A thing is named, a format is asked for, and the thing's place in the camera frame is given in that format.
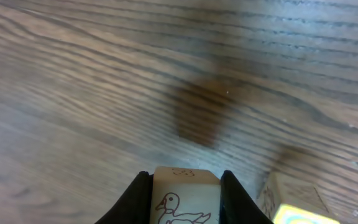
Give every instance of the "cube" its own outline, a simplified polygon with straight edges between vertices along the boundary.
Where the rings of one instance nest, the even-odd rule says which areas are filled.
[[[272,172],[257,205],[275,224],[339,224],[315,184]]]
[[[220,180],[208,170],[157,167],[150,224],[218,224]]]

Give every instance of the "duck head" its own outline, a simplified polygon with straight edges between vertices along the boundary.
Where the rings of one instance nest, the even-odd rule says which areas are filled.
[[[167,193],[156,206],[156,210],[164,209],[166,214],[171,214],[179,207],[179,196],[175,193]]]

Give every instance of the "block with yellow border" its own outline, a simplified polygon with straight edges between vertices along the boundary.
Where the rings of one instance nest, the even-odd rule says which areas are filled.
[[[315,184],[272,172],[257,205],[274,224],[339,224]]]

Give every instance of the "duck drawing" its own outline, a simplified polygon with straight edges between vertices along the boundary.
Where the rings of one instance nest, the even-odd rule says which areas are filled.
[[[163,210],[157,224],[203,224],[211,218],[211,213],[204,214],[203,212],[177,214],[179,204],[179,195],[171,192],[165,194],[155,208],[156,210]]]

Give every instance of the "wood grain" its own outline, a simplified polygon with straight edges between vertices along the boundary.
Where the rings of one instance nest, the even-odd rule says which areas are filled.
[[[93,223],[158,165],[358,223],[358,1],[0,0],[0,223]]]

